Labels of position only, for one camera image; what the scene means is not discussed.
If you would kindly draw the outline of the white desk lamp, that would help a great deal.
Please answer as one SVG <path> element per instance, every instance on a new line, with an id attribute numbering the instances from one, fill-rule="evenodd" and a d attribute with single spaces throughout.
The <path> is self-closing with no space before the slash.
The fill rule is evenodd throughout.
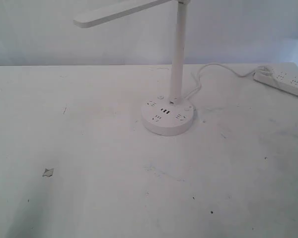
<path id="1" fill-rule="evenodd" d="M 93 11 L 82 13 L 73 20 L 80 28 L 91 28 L 160 4 L 163 0 L 126 0 Z M 176 136 L 192 125 L 193 105 L 182 96 L 185 30 L 188 0 L 177 2 L 174 56 L 171 67 L 170 90 L 167 98 L 147 100 L 141 109 L 144 127 L 158 135 Z"/>

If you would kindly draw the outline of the white plug in strip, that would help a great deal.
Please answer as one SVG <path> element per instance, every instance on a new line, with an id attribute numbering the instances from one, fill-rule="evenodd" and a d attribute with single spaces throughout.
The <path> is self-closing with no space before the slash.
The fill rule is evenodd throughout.
<path id="1" fill-rule="evenodd" d="M 269 65 L 261 65 L 255 69 L 255 74 L 270 77 L 273 75 L 273 68 Z"/>

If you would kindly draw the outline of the white power strip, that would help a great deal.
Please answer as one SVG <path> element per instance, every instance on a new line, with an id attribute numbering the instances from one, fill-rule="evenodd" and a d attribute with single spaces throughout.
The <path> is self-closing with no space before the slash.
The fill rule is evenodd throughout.
<path id="1" fill-rule="evenodd" d="M 254 80 L 298 97 L 298 70 L 272 69 L 268 73 L 257 71 Z"/>

